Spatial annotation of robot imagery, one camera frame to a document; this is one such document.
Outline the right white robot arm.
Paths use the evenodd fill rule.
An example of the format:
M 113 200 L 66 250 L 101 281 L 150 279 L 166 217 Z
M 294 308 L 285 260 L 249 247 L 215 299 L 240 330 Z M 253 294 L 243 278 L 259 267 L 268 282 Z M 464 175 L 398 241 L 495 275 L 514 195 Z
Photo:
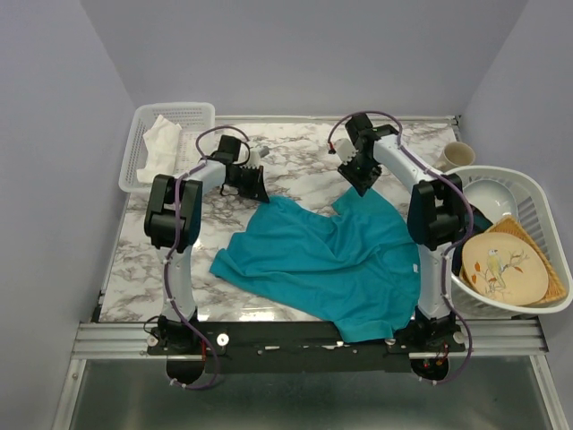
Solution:
M 381 113 L 393 125 L 375 126 L 369 111 L 344 116 L 337 122 L 348 137 L 327 138 L 329 152 L 337 154 L 338 173 L 363 197 L 387 168 L 410 192 L 407 230 L 418 245 L 421 264 L 421 294 L 415 318 L 406 333 L 421 350 L 430 351 L 456 332 L 456 314 L 451 303 L 451 260 L 460 234 L 472 232 L 474 214 L 463 195 L 462 180 L 445 175 L 423 161 L 402 142 L 403 126 Z

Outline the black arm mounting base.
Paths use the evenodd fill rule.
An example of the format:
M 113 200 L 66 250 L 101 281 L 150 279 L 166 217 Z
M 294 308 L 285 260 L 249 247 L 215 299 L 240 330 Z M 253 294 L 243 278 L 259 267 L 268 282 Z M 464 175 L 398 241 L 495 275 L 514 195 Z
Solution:
M 413 372 L 443 381 L 449 358 L 466 353 L 454 316 L 413 318 L 388 339 L 347 343 L 331 322 L 174 322 L 144 324 L 147 353 L 166 359 L 169 382 L 209 388 L 231 374 Z

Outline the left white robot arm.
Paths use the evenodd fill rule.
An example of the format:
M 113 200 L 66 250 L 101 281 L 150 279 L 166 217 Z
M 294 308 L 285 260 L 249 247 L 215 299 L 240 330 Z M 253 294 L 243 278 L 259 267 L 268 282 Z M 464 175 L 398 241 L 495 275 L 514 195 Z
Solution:
M 192 352 L 201 335 L 193 326 L 198 306 L 192 292 L 192 249 L 201 232 L 202 199 L 226 186 L 239 196 L 268 202 L 261 160 L 266 146 L 222 135 L 216 150 L 180 176 L 158 175 L 152 182 L 143 223 L 144 233 L 163 266 L 163 305 L 158 327 L 150 332 L 156 348 Z

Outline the teal t shirt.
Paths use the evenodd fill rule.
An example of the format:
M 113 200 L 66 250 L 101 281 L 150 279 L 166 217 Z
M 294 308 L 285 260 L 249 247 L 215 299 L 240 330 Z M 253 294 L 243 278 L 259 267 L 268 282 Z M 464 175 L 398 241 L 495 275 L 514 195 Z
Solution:
M 398 210 L 377 192 L 348 189 L 334 215 L 272 196 L 218 251 L 210 273 L 335 324 L 343 341 L 391 338 L 421 293 L 420 257 Z

